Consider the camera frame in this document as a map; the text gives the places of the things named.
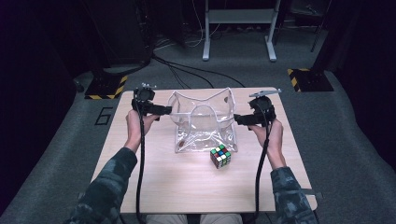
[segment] table top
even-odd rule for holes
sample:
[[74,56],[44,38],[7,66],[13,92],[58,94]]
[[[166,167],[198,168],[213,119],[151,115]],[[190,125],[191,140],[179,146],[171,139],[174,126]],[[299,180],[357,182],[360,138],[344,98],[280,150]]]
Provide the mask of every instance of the table top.
[[[177,90],[199,99],[212,96],[223,89]],[[248,97],[258,91],[275,88],[231,89],[236,103],[236,114],[252,114]],[[174,91],[155,91],[152,103],[167,105]],[[132,91],[122,94],[108,132],[102,153],[92,180],[97,177],[105,163],[123,147],[127,138],[125,116],[132,109]],[[283,154],[303,189],[311,189],[304,164],[294,140],[285,110],[278,94],[270,94],[276,117],[284,126]],[[254,132],[243,125],[234,125],[238,152],[233,152],[230,164],[216,169],[209,152],[175,153],[176,124],[169,116],[154,121],[146,135],[146,159],[140,196],[141,213],[191,214],[191,213],[249,213],[255,211],[254,185],[262,154]],[[136,156],[140,160],[140,150]],[[121,207],[122,213],[135,213],[135,193],[139,175],[139,162],[132,172],[129,188]],[[272,192],[271,166],[265,158],[260,181],[260,211],[275,211]],[[314,196],[307,195],[312,209],[317,208]]]

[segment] clear plastic bag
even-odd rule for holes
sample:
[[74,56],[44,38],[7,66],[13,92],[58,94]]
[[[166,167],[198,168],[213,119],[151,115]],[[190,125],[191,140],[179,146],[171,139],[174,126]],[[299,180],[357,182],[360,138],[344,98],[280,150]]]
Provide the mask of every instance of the clear plastic bag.
[[237,151],[233,112],[235,101],[230,88],[206,99],[195,99],[174,91],[168,100],[170,117],[177,125],[175,152],[209,151],[223,144]]

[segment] gray carpet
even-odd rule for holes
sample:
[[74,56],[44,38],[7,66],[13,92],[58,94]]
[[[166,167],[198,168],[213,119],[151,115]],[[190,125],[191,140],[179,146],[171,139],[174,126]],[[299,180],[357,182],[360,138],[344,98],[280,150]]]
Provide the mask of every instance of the gray carpet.
[[[155,50],[155,54],[167,61],[234,77],[246,87],[282,89],[280,97],[311,185],[324,196],[318,199],[320,223],[396,223],[396,174],[357,126],[351,104],[335,76],[326,73],[334,88],[330,92],[295,92],[291,86],[287,69],[309,68],[317,57],[324,35],[311,53],[314,37],[308,32],[282,31],[276,45],[276,63],[269,62],[263,33],[257,32],[213,40],[209,62],[202,61],[203,43],[185,49],[169,46]],[[210,88],[198,77],[178,74],[192,88]],[[240,87],[227,77],[198,74],[216,88]],[[87,88],[92,75],[82,74],[77,79]],[[133,90],[141,82],[157,85],[160,90],[181,89],[171,71],[155,61],[130,75],[124,90]],[[61,128],[0,223],[61,223],[68,218],[78,194],[91,181],[109,130],[109,124],[94,125],[96,119],[103,107],[113,107],[106,111],[113,116],[118,101],[85,100],[83,93],[77,93]],[[127,223],[137,223],[133,214],[124,217]],[[274,214],[267,217],[264,213],[257,223],[270,223],[269,218],[276,223]]]

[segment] black wire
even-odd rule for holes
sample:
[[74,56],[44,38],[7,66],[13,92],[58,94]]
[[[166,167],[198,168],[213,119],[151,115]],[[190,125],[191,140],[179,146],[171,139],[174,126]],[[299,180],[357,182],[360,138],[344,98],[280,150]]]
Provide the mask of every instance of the black wire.
[[135,72],[145,68],[147,65],[149,65],[149,60],[143,61],[142,63],[140,63],[135,68],[127,69],[127,70],[122,71],[122,72],[110,73],[110,72],[107,72],[107,71],[103,70],[103,73],[106,74],[106,75],[112,76],[112,77],[122,77],[122,76],[131,75],[132,73],[135,73]]
[[233,81],[237,82],[237,83],[238,83],[239,85],[241,85],[243,88],[246,87],[244,84],[242,84],[240,81],[236,80],[235,78],[230,77],[230,76],[227,76],[227,75],[224,75],[224,74],[222,74],[222,73],[213,72],[213,71],[208,71],[208,70],[200,69],[200,68],[196,68],[196,67],[191,67],[191,66],[187,66],[187,65],[180,64],[180,63],[172,63],[172,62],[168,62],[168,63],[175,64],[175,65],[182,66],[182,67],[187,67],[187,68],[190,68],[190,69],[195,69],[195,70],[198,70],[198,71],[201,71],[201,72],[207,72],[207,73],[212,73],[212,74],[220,75],[220,76],[223,76],[223,77],[227,77],[227,78],[232,79]]
[[155,48],[154,49],[160,49],[160,48],[163,48],[163,47],[168,46],[170,44],[172,44],[172,41],[170,39],[160,39],[155,44]]
[[268,221],[270,221],[270,223],[272,224],[272,220],[271,220],[271,218],[268,216],[268,214],[267,214],[267,213],[265,213],[265,215],[267,216],[267,218],[268,218]]
[[137,180],[137,189],[136,189],[136,217],[139,223],[146,223],[140,214],[140,190],[142,188],[142,180],[143,180],[143,172],[145,169],[145,127],[143,122],[143,116],[140,113],[139,105],[137,101],[134,101],[136,112],[139,115],[140,121],[140,171],[139,171],[139,178]]
[[171,72],[174,74],[176,81],[178,82],[178,84],[180,84],[181,88],[185,89],[183,84],[188,88],[191,89],[191,87],[189,85],[187,85],[182,79],[181,77],[177,74],[177,72],[175,71],[174,67],[172,65],[169,64],[169,62],[164,61],[163,63],[165,63],[166,65],[168,65],[169,70],[171,70]]
[[262,112],[263,116],[264,116],[264,122],[265,122],[265,130],[266,130],[266,136],[265,136],[265,141],[264,144],[262,144],[262,155],[260,156],[260,161],[259,161],[259,167],[257,168],[257,173],[256,173],[256,182],[255,182],[255,205],[256,205],[256,211],[254,212],[254,216],[248,220],[245,223],[251,223],[254,220],[257,219],[257,217],[259,216],[259,207],[260,207],[260,177],[262,175],[262,166],[264,164],[264,160],[265,160],[265,155],[267,154],[267,149],[268,149],[268,143],[269,143],[269,135],[272,129],[272,125],[271,125],[271,129],[268,130],[268,122],[267,122],[267,118],[265,117],[265,114],[262,111],[262,108],[259,107],[260,111]]
[[123,219],[123,216],[120,214],[120,221],[122,224],[126,224],[125,219]]
[[206,78],[204,78],[204,77],[202,77],[202,76],[199,76],[199,75],[194,74],[194,73],[192,73],[192,72],[186,71],[186,70],[181,69],[181,68],[178,68],[178,67],[176,67],[176,66],[173,66],[173,65],[170,64],[168,61],[166,61],[166,60],[164,60],[164,59],[162,59],[162,58],[159,58],[159,57],[157,57],[157,56],[154,56],[154,55],[153,55],[153,59],[154,59],[155,61],[159,62],[159,63],[166,64],[166,65],[171,66],[172,68],[175,68],[175,69],[180,70],[180,71],[182,71],[182,72],[185,72],[185,73],[191,74],[191,75],[193,75],[193,76],[199,77],[199,78],[203,79],[204,81],[206,81],[207,84],[209,84],[209,86],[210,86],[212,89],[215,88],[215,87],[212,85],[212,83],[210,83],[209,80],[207,80]]
[[214,34],[212,34],[212,35],[210,36],[210,39],[212,39],[212,40],[218,40],[218,39],[221,39],[222,36],[223,36],[223,32],[222,32],[222,31],[219,31],[218,33],[215,32]]
[[317,220],[317,222],[319,224],[319,217],[318,217],[317,211],[314,210],[313,212],[314,212],[314,215],[315,215],[315,219]]

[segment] camouflage sleeve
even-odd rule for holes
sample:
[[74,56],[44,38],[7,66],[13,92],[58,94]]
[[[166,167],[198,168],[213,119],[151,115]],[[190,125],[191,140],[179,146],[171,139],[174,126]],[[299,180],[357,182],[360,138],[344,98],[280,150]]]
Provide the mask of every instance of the camouflage sleeve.
[[318,223],[308,200],[289,167],[271,172],[277,223]]
[[136,155],[121,148],[91,182],[65,223],[116,223]]

